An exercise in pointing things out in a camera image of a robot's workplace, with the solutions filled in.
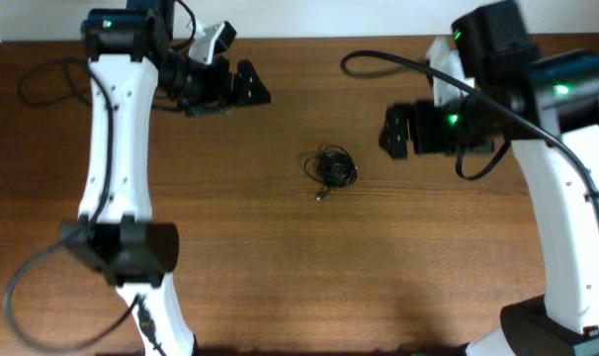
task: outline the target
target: wood grain surface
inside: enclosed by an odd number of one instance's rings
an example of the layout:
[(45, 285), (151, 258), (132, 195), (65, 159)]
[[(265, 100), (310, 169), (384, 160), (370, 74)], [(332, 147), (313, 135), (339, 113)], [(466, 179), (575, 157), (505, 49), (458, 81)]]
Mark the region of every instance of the wood grain surface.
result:
[[(599, 51), (599, 35), (539, 36), (547, 54)], [(181, 233), (181, 309), (204, 347), (372, 351), (459, 345), (498, 324), (500, 309), (544, 292), (530, 196), (509, 155), (469, 183), (440, 155), (392, 161), (378, 136), (385, 109), (429, 98), (425, 77), (357, 80), (339, 60), (373, 48), (424, 56), (431, 37), (237, 41), (275, 102), (227, 116), (153, 113), (149, 184), (155, 220)], [(90, 109), (77, 100), (30, 108), (16, 96), (30, 67), (81, 55), (76, 43), (0, 45), (0, 355), (33, 355), (9, 332), (2, 296), (13, 272), (73, 220), (88, 167)], [(385, 67), (364, 62), (360, 68)], [(78, 80), (86, 78), (75, 73)], [(34, 78), (35, 98), (66, 91), (59, 71)], [(357, 184), (324, 202), (303, 153), (347, 148)], [(488, 157), (469, 158), (474, 172)], [(16, 291), (36, 337), (89, 336), (125, 308), (99, 275), (62, 252)], [(141, 348), (132, 321), (91, 350)]]

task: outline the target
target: small cable bundle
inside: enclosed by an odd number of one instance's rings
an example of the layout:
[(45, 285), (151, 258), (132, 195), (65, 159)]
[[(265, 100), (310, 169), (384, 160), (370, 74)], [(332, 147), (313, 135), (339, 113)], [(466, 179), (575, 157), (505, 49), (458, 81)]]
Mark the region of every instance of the small cable bundle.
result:
[[(312, 169), (308, 163), (314, 162)], [(317, 201), (322, 201), (337, 188), (346, 188), (357, 181), (357, 166), (343, 147), (331, 144), (303, 164), (303, 171), (315, 182), (326, 186)]]

